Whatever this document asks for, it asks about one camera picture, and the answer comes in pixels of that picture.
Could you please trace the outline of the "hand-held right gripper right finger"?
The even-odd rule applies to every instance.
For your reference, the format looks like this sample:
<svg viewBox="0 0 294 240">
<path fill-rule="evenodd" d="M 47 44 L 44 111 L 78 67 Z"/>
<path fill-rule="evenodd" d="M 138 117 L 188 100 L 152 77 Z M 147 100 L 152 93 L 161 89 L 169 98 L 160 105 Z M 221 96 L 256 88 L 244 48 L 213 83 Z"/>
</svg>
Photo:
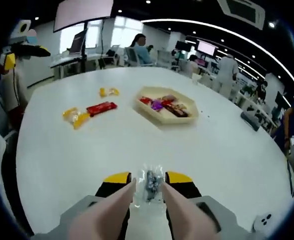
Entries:
<svg viewBox="0 0 294 240">
<path fill-rule="evenodd" d="M 182 173 L 167 171 L 165 182 L 191 200 L 214 223 L 221 240 L 258 240 L 259 234 L 238 225 L 236 215 L 210 196 L 202 196 L 193 180 Z"/>
</svg>

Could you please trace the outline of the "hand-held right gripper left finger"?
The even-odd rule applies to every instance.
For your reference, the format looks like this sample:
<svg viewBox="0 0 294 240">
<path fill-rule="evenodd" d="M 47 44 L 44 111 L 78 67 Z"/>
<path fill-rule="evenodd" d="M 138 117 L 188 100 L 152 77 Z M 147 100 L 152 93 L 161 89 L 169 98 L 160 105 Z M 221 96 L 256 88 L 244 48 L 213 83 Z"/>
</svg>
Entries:
<svg viewBox="0 0 294 240">
<path fill-rule="evenodd" d="M 68 227 L 72 220 L 87 208 L 96 204 L 104 198 L 114 194 L 116 191 L 125 187 L 132 180 L 130 172 L 120 172 L 105 178 L 95 195 L 88 195 L 70 207 L 60 217 L 57 227 L 48 233 L 38 233 L 33 236 L 34 240 L 66 240 L 68 238 Z"/>
</svg>

